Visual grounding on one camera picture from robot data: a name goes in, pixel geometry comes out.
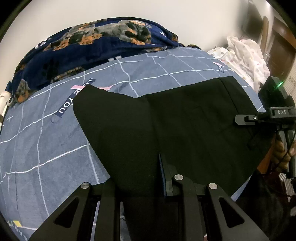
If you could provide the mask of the right hand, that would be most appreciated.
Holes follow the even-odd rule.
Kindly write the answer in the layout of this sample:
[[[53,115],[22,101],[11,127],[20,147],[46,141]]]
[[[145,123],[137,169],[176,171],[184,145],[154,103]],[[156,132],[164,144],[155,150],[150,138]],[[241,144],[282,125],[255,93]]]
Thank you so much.
[[[279,137],[276,137],[271,163],[273,164],[273,169],[277,173],[284,173],[287,171],[289,162],[291,161],[292,157],[295,156],[295,141],[292,142],[288,153],[286,152],[287,150],[285,149],[285,145]]]

